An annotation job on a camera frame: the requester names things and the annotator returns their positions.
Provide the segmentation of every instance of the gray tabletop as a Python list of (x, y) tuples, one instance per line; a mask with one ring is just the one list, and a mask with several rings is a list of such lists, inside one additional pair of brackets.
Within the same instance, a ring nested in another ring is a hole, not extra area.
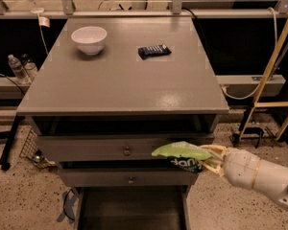
[[(98, 56), (80, 52), (71, 34), (100, 26)], [(142, 60), (137, 49), (165, 43), (172, 54)], [(18, 115), (227, 113), (228, 104), (190, 18), (70, 18)]]

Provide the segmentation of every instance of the wire basket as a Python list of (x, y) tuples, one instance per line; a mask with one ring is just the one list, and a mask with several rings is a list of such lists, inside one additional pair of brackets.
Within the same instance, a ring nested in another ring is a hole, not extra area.
[(27, 158), (34, 163), (39, 169), (54, 168), (56, 164), (48, 161), (42, 152), (38, 149), (36, 144), (37, 135), (30, 129), (25, 144), (19, 154), (22, 158)]

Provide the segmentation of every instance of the snack package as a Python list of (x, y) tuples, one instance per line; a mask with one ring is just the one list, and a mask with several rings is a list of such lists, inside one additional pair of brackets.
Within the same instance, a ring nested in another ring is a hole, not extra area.
[(198, 161), (213, 157), (209, 151), (187, 142), (175, 142), (162, 146), (154, 150), (152, 156), (165, 156), (174, 165), (192, 173), (202, 171), (202, 165)]

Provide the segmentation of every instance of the plastic bottle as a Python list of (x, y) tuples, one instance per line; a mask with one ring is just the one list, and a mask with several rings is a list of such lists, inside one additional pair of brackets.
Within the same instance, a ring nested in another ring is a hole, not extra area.
[(28, 73), (31, 81), (33, 81), (38, 73), (35, 62), (28, 54), (21, 55), (22, 65), (24, 66), (26, 72)]
[(31, 79), (27, 74), (25, 68), (21, 64), (20, 60), (13, 55), (9, 55), (9, 66), (11, 67), (13, 73), (16, 75), (20, 84), (31, 83)]

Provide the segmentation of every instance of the drawer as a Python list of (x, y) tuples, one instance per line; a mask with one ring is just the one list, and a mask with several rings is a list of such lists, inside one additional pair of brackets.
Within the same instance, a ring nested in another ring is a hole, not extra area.
[(96, 139), (81, 136), (39, 136), (38, 148), (53, 161), (155, 159), (152, 152), (170, 143), (165, 138)]
[(82, 189), (75, 229), (190, 230), (180, 186)]
[(179, 168), (63, 169), (59, 176), (68, 187), (193, 185), (197, 179)]

